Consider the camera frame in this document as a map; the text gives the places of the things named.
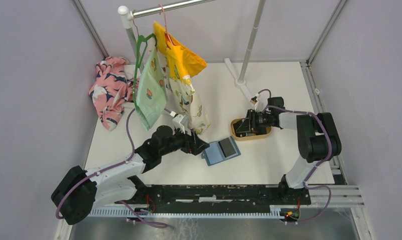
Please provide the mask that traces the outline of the tan oval card tray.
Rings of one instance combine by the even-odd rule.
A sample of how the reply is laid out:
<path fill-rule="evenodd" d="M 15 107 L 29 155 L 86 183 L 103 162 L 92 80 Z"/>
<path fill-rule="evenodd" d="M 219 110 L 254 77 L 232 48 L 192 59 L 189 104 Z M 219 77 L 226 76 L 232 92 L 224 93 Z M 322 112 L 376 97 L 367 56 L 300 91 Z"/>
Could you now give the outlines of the tan oval card tray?
<path fill-rule="evenodd" d="M 266 127 L 265 130 L 265 134 L 253 134 L 253 133 L 249 133 L 248 135 L 244 135 L 242 133 L 236 133 L 236 128 L 235 128 L 235 124 L 242 122 L 242 118 L 237 118 L 234 119 L 231 123 L 230 123 L 230 132 L 231 132 L 231 136 L 233 137 L 234 140 L 236 141 L 252 141 L 252 140 L 260 140 L 260 139 L 265 139 L 267 138 L 271 132 L 272 132 L 272 128 Z"/>

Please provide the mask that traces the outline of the blue leather card holder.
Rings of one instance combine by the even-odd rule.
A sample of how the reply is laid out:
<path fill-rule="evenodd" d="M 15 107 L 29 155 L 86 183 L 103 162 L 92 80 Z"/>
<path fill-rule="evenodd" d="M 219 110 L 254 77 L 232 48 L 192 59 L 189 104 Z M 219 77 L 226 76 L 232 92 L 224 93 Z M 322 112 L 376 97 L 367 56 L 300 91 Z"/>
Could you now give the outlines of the blue leather card holder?
<path fill-rule="evenodd" d="M 222 163 L 224 161 L 233 159 L 233 158 L 238 157 L 238 156 L 241 155 L 241 152 L 240 152 L 240 150 L 239 150 L 239 148 L 238 148 L 238 146 L 236 144 L 236 141 L 233 139 L 233 137 L 229 136 L 229 137 L 226 137 L 226 138 L 232 138 L 233 144 L 236 147 L 238 154 L 234 155 L 233 157 L 230 157 L 230 158 L 225 158 L 223 153 L 222 153 L 222 151 L 221 151 L 221 148 L 220 148 L 220 146 L 218 144 L 218 142 L 220 140 L 211 142 L 210 147 L 207 148 L 206 150 L 204 150 L 202 152 L 202 154 L 201 154 L 202 159 L 206 160 L 206 163 L 207 163 L 208 166 L 216 165 L 216 164 Z"/>

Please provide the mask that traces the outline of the grey card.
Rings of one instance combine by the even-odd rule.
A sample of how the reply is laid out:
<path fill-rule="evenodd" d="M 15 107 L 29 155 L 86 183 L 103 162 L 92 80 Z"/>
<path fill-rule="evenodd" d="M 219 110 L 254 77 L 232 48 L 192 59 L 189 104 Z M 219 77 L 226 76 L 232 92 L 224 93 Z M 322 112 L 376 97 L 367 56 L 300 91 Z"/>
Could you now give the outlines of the grey card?
<path fill-rule="evenodd" d="M 233 156 L 237 155 L 237 149 L 233 144 L 233 140 L 231 137 L 222 139 L 218 142 L 221 151 L 224 155 L 224 157 L 227 158 L 232 158 Z"/>

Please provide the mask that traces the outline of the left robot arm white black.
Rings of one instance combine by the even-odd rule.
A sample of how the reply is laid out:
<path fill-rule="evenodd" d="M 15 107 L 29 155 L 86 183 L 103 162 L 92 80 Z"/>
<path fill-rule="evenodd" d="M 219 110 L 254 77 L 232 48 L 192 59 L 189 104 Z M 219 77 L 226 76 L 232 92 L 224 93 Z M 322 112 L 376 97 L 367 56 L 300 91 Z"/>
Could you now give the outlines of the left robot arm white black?
<path fill-rule="evenodd" d="M 118 201 L 141 203 L 146 191 L 138 186 L 137 176 L 158 166 L 162 157 L 175 151 L 197 156 L 209 148 L 209 143 L 195 132 L 161 125 L 128 156 L 116 162 L 88 170 L 79 165 L 68 170 L 51 195 L 57 207 L 55 215 L 74 225 L 99 207 Z"/>

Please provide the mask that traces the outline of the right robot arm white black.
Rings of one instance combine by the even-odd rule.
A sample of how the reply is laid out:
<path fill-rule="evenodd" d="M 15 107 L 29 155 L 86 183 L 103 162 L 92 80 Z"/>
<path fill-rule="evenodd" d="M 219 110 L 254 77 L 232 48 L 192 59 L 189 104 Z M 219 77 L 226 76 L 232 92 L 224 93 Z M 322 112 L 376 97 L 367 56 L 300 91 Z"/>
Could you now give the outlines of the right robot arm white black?
<path fill-rule="evenodd" d="M 277 191 L 278 199 L 290 204 L 298 197 L 297 189 L 306 188 L 315 170 L 339 155 L 342 145 L 331 113 L 288 110 L 280 96 L 270 97 L 262 111 L 249 109 L 245 118 L 230 127 L 239 139 L 265 136 L 271 128 L 290 129 L 297 133 L 299 157 L 282 177 Z"/>

